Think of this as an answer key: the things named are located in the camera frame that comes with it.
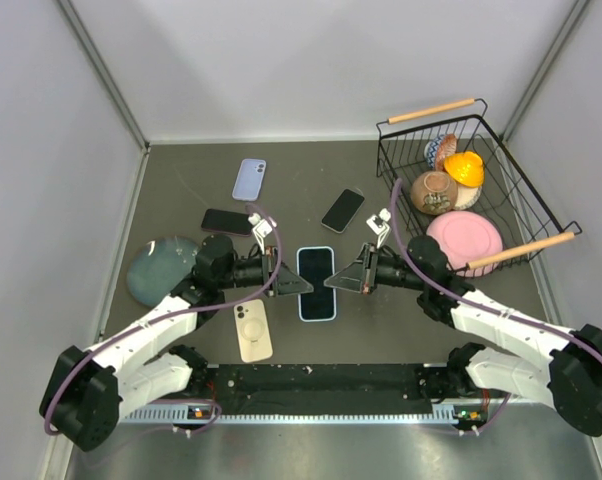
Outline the silver edged black phone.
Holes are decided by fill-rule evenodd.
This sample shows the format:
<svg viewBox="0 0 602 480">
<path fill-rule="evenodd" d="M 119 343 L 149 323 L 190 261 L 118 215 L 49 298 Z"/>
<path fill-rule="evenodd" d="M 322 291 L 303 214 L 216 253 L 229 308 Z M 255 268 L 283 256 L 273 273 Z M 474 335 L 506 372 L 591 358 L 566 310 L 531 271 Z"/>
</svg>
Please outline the silver edged black phone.
<svg viewBox="0 0 602 480">
<path fill-rule="evenodd" d="M 336 233 L 343 233 L 355 217 L 365 198 L 351 189 L 344 189 L 321 219 L 321 224 Z"/>
</svg>

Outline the purple edged black phone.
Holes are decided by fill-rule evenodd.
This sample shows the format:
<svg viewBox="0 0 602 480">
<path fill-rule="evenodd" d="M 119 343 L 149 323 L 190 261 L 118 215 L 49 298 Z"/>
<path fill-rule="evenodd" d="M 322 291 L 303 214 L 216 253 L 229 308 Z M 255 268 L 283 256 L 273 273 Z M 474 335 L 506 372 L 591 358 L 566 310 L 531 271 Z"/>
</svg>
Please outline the purple edged black phone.
<svg viewBox="0 0 602 480">
<path fill-rule="evenodd" d="M 247 214 L 219 209 L 207 209 L 200 227 L 204 231 L 237 236 L 250 236 L 252 231 Z"/>
</svg>

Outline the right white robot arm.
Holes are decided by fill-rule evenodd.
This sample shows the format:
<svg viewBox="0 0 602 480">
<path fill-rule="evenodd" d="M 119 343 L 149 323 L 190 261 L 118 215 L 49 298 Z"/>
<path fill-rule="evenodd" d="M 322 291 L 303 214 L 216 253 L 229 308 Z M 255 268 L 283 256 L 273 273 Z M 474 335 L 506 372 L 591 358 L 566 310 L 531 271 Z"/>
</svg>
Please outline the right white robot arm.
<svg viewBox="0 0 602 480">
<path fill-rule="evenodd" d="M 447 380 L 455 393 L 500 390 L 548 406 L 585 435 L 602 435 L 600 328 L 560 327 L 496 302 L 450 271 L 447 256 L 426 235 L 412 238 L 401 253 L 367 243 L 324 283 L 364 295 L 380 285 L 417 291 L 427 317 L 482 340 L 450 354 Z"/>
</svg>

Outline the cream white phone case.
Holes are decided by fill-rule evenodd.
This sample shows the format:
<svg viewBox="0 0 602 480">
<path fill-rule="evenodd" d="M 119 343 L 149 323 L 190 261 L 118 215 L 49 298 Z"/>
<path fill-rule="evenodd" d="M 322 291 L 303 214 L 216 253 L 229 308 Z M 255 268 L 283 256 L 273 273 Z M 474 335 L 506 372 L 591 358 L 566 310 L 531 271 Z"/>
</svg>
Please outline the cream white phone case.
<svg viewBox="0 0 602 480">
<path fill-rule="evenodd" d="M 255 363 L 270 359 L 273 347 L 264 302 L 254 299 L 234 307 L 241 360 Z"/>
</svg>

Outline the lavender purple phone case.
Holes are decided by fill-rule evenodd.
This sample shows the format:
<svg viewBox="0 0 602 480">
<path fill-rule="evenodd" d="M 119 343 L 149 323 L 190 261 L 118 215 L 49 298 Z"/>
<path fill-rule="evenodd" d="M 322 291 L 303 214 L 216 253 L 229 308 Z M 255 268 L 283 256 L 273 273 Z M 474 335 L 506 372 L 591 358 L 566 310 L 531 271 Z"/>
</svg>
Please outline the lavender purple phone case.
<svg viewBox="0 0 602 480">
<path fill-rule="evenodd" d="M 261 159 L 243 159 L 232 190 L 237 201 L 252 202 L 258 199 L 264 180 L 267 162 Z"/>
</svg>

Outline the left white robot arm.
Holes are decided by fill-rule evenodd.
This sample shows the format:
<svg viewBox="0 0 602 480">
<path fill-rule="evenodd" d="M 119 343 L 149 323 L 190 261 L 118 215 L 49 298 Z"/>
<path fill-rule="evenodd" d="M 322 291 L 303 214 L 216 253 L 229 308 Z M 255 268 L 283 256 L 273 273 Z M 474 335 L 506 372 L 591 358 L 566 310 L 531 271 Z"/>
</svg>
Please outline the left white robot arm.
<svg viewBox="0 0 602 480">
<path fill-rule="evenodd" d="M 133 411 L 179 391 L 201 394 L 206 370 L 166 349 L 230 308 L 226 291 L 248 287 L 251 299 L 313 290 L 277 247 L 241 257 L 228 236 L 208 236 L 190 272 L 150 312 L 107 340 L 85 350 L 70 346 L 58 356 L 39 407 L 45 432 L 89 452 Z"/>
</svg>

